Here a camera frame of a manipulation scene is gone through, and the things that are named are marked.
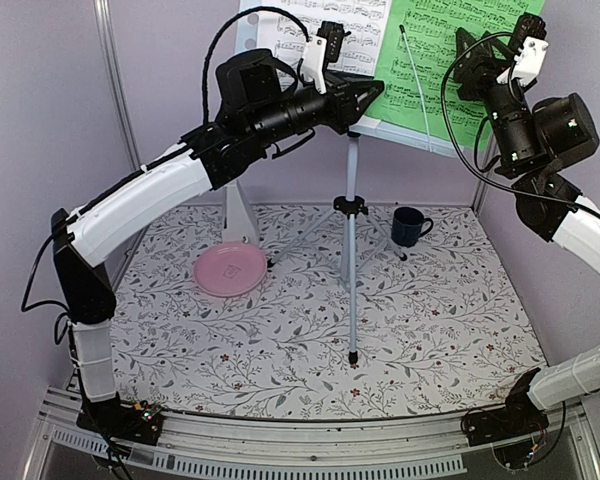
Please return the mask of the white metronome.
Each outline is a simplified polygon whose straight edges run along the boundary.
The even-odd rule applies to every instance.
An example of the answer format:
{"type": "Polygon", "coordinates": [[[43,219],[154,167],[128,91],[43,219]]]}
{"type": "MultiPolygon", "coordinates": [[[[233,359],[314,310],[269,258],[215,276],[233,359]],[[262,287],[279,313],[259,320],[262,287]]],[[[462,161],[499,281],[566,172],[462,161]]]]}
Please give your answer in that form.
{"type": "Polygon", "coordinates": [[[238,180],[223,188],[223,222],[221,238],[224,243],[241,242],[258,245],[258,221],[238,180]]]}

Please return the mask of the white sheet music page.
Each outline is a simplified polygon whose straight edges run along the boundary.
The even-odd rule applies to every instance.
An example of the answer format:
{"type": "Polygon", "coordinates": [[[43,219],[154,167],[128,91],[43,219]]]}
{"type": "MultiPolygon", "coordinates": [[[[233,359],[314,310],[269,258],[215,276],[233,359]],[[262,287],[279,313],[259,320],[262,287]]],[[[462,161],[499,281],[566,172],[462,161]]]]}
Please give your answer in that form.
{"type": "MultiPolygon", "coordinates": [[[[390,0],[281,0],[265,6],[283,9],[297,17],[315,35],[324,21],[340,23],[348,35],[339,60],[330,68],[347,73],[374,76],[387,27],[390,0]]],[[[305,36],[291,20],[278,14],[258,15],[257,46],[295,66],[304,49],[305,36]]]]}

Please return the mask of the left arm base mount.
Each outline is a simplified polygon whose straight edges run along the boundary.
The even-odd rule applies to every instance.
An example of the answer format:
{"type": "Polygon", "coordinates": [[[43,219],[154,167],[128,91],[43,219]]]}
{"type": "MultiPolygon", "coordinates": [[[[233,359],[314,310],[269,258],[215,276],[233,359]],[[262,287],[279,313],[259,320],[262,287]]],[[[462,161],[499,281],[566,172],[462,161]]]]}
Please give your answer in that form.
{"type": "Polygon", "coordinates": [[[100,434],[103,438],[119,439],[156,446],[162,432],[164,417],[158,404],[147,401],[126,405],[115,394],[113,398],[92,401],[80,386],[81,411],[76,425],[100,434]]]}

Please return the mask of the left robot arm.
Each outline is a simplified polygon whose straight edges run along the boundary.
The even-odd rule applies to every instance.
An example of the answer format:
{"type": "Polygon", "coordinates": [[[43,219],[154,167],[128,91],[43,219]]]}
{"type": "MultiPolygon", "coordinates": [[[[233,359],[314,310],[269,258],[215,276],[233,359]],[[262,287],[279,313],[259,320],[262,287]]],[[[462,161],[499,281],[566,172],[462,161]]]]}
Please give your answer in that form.
{"type": "Polygon", "coordinates": [[[215,75],[221,95],[215,117],[86,205],[58,210],[51,219],[45,246],[64,295],[60,306],[69,320],[83,409],[108,434],[121,433],[133,415],[113,377],[109,255],[170,209],[222,188],[258,160],[281,157],[282,140],[302,145],[318,126],[347,133],[385,87],[333,71],[323,59],[304,58],[294,68],[268,49],[237,54],[215,75]]]}

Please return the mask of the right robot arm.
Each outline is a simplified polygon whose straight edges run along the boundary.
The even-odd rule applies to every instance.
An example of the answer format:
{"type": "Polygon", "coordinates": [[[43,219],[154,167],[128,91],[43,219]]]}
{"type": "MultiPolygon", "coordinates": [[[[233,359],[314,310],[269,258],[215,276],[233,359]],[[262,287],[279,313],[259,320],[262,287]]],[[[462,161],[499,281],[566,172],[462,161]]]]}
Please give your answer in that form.
{"type": "MultiPolygon", "coordinates": [[[[536,83],[548,51],[546,24],[523,14],[513,32],[476,39],[456,30],[456,58],[445,73],[441,106],[459,158],[481,181],[513,193],[521,222],[548,243],[574,254],[600,275],[600,210],[560,172],[596,153],[600,139],[591,114],[577,93],[550,97],[529,107],[525,93],[536,83]],[[449,78],[458,97],[480,102],[495,137],[495,173],[516,180],[510,187],[487,179],[468,165],[447,117],[449,78]]],[[[581,395],[600,391],[600,344],[552,367],[535,368],[514,384],[497,415],[497,427],[517,436],[536,413],[581,395]]]]}

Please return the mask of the green sheet music page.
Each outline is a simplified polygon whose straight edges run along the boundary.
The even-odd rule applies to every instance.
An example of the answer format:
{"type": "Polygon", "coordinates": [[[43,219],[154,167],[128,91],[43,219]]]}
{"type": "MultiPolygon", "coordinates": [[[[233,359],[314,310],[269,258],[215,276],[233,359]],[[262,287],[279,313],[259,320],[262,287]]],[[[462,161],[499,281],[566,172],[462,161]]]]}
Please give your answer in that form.
{"type": "Polygon", "coordinates": [[[440,88],[456,57],[456,30],[476,38],[510,32],[519,16],[543,7],[542,1],[394,1],[375,72],[385,89],[366,115],[395,131],[398,143],[451,155],[440,88]]]}

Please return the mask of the light blue music stand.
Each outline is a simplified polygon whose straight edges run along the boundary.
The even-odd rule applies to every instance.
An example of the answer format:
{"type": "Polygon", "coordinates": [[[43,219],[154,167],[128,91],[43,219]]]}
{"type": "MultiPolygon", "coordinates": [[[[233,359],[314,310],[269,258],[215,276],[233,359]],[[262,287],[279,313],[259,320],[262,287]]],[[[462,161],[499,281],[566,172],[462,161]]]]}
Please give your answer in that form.
{"type": "MultiPolygon", "coordinates": [[[[237,34],[235,51],[253,49],[257,46],[257,28],[258,15],[264,13],[263,3],[265,1],[242,1],[239,11],[247,14],[237,20],[237,34]]],[[[291,250],[302,243],[308,241],[308,237],[321,226],[324,226],[328,220],[335,214],[341,213],[346,217],[343,223],[343,242],[340,258],[340,273],[338,281],[343,288],[349,291],[349,364],[355,366],[358,364],[358,340],[357,340],[357,266],[356,266],[356,219],[361,215],[368,221],[382,236],[382,245],[389,246],[397,257],[404,261],[406,255],[390,239],[383,227],[368,214],[368,208],[365,200],[356,194],[356,182],[359,157],[359,139],[362,135],[378,139],[388,140],[409,147],[415,147],[421,150],[427,150],[431,153],[452,156],[455,151],[448,141],[433,137],[429,132],[418,133],[413,129],[407,129],[394,126],[386,121],[372,119],[363,116],[361,120],[352,127],[347,134],[348,137],[348,159],[347,159],[347,187],[346,194],[333,200],[333,206],[324,211],[318,219],[297,234],[296,237],[288,243],[281,251],[268,259],[268,267],[273,268],[279,263],[291,250]]]]}

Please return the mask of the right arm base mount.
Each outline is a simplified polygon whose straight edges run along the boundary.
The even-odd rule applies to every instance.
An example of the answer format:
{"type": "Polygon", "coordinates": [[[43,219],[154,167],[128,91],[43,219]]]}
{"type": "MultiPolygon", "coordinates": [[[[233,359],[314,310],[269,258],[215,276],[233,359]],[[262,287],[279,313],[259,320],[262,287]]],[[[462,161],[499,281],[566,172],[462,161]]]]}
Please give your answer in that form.
{"type": "Polygon", "coordinates": [[[540,372],[538,367],[524,373],[497,409],[473,409],[461,419],[461,430],[470,446],[499,442],[540,432],[549,426],[547,415],[530,400],[531,381],[540,372]]]}

